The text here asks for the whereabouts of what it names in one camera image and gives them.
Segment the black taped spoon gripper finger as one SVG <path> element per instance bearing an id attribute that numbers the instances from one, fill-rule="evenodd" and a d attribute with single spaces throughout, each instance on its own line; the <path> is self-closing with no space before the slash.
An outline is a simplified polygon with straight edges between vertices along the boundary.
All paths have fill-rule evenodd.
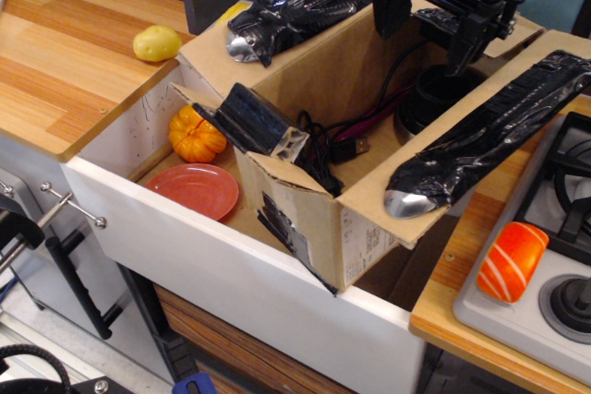
<path id="1" fill-rule="evenodd" d="M 352 17 L 372 0 L 256 0 L 230 19 L 228 55 L 240 63 L 272 58 Z"/>
<path id="2" fill-rule="evenodd" d="M 392 174 L 384 208 L 410 219 L 454 205 L 590 85 L 590 60 L 557 50 Z"/>

